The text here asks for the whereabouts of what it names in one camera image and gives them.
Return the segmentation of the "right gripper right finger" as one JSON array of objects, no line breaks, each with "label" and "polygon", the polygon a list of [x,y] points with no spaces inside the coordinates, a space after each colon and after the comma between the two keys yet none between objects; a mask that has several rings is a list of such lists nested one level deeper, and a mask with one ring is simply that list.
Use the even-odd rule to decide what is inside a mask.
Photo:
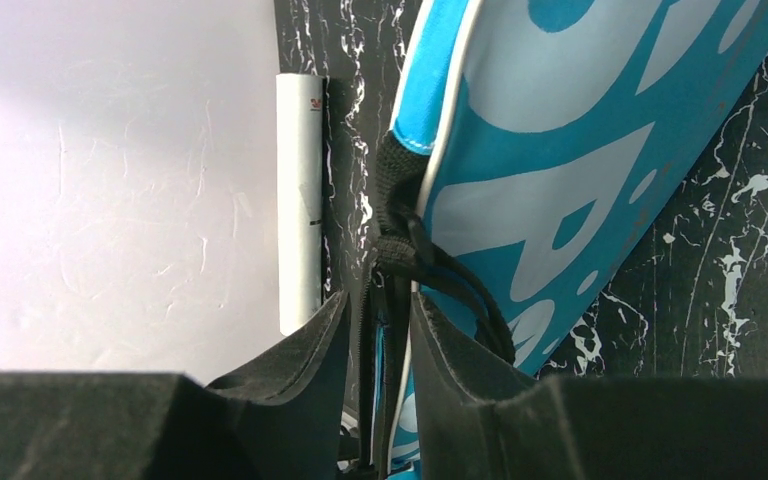
[{"label": "right gripper right finger", "polygon": [[425,479],[768,479],[768,380],[534,380],[411,306]]}]

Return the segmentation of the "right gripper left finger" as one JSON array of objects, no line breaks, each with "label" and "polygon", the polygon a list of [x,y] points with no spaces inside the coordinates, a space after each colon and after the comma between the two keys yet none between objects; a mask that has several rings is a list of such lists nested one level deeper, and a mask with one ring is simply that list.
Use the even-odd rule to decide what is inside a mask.
[{"label": "right gripper left finger", "polygon": [[0,372],[0,479],[332,479],[348,297],[201,386],[183,374]]}]

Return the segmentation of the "blue racket cover bag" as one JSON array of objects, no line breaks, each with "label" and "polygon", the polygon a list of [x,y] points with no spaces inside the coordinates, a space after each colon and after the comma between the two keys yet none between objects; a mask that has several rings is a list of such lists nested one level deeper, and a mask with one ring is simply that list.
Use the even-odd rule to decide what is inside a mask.
[{"label": "blue racket cover bag", "polygon": [[768,1],[426,1],[378,151],[362,479],[425,479],[415,294],[534,380],[768,380]]}]

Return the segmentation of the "white shuttlecock tube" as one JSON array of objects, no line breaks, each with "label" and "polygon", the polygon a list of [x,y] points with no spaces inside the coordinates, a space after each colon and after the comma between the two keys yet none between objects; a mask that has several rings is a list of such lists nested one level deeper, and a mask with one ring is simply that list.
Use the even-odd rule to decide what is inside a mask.
[{"label": "white shuttlecock tube", "polygon": [[289,336],[322,302],[324,79],[276,76],[279,329]]}]

